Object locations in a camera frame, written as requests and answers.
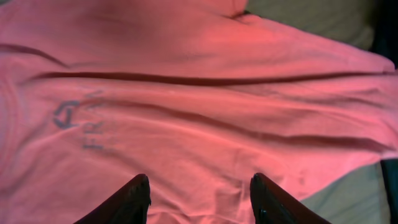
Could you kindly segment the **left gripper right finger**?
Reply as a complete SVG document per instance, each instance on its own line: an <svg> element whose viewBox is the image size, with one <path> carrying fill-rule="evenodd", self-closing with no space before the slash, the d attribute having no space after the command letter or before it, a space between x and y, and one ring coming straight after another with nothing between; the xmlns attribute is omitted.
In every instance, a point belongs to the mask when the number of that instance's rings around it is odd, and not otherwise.
<svg viewBox="0 0 398 224"><path fill-rule="evenodd" d="M256 224L330 224L262 173L251 178L250 199Z"/></svg>

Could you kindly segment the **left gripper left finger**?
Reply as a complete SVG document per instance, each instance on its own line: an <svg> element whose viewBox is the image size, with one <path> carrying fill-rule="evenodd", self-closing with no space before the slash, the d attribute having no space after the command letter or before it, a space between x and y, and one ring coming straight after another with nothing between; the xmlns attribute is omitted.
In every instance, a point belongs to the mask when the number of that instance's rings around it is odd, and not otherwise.
<svg viewBox="0 0 398 224"><path fill-rule="evenodd" d="M146 224L150 205L148 176L138 174L75 224Z"/></svg>

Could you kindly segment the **red t-shirt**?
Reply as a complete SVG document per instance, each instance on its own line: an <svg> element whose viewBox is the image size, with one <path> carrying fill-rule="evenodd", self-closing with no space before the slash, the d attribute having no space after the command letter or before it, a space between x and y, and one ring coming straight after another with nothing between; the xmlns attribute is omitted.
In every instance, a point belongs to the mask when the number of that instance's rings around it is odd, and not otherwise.
<svg viewBox="0 0 398 224"><path fill-rule="evenodd" d="M397 71L245 1L1 6L1 222L73 223L137 174L149 223L249 223L397 156Z"/></svg>

